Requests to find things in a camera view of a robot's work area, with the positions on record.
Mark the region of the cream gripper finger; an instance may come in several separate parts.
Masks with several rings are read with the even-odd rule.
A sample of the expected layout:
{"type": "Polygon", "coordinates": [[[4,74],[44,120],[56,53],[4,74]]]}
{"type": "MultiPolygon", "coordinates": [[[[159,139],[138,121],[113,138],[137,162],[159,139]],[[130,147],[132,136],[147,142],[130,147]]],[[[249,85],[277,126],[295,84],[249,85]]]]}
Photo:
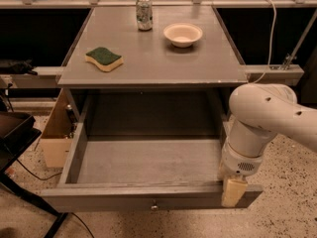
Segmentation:
{"type": "Polygon", "coordinates": [[[245,194],[248,183],[237,178],[223,180],[223,193],[221,204],[223,207],[235,207],[245,194]]]}

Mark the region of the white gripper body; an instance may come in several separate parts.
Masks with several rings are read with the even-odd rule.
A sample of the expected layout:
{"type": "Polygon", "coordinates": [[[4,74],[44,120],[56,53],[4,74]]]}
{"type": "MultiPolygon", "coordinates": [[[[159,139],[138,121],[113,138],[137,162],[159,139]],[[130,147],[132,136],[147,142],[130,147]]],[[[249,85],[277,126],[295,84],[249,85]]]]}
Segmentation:
{"type": "Polygon", "coordinates": [[[228,143],[225,143],[222,148],[218,177],[224,179],[233,176],[252,176],[258,171],[262,162],[262,156],[245,157],[238,154],[228,143]]]}

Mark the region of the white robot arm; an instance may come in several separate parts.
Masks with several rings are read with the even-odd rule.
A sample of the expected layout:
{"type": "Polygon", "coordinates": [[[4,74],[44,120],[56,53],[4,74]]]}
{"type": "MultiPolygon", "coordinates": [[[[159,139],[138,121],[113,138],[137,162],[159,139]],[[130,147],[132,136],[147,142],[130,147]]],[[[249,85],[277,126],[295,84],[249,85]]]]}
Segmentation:
{"type": "Polygon", "coordinates": [[[290,87],[244,84],[232,92],[229,107],[235,121],[222,147],[219,166],[224,207],[238,204],[247,190],[246,177],[258,171],[264,149],[276,135],[317,152],[317,110],[299,105],[290,87]]]}

